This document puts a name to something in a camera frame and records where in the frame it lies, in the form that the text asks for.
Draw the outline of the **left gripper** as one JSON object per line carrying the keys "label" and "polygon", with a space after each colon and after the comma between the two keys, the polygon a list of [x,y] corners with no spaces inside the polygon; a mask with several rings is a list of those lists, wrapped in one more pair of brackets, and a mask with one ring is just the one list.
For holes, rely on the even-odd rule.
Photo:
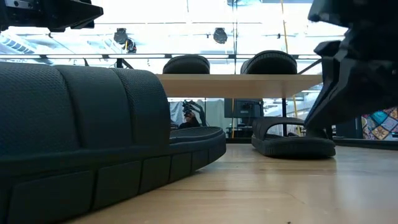
{"label": "left gripper", "polygon": [[94,20],[103,8],[91,1],[75,0],[1,0],[1,31],[9,27],[46,27],[50,32],[71,29],[93,29]]}

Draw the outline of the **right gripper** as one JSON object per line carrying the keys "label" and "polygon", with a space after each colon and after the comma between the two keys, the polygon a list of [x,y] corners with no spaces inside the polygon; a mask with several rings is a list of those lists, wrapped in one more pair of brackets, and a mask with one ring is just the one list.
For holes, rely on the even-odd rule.
{"label": "right gripper", "polygon": [[321,42],[323,87],[304,126],[329,128],[397,106],[397,0],[314,0],[308,19],[346,27]]}

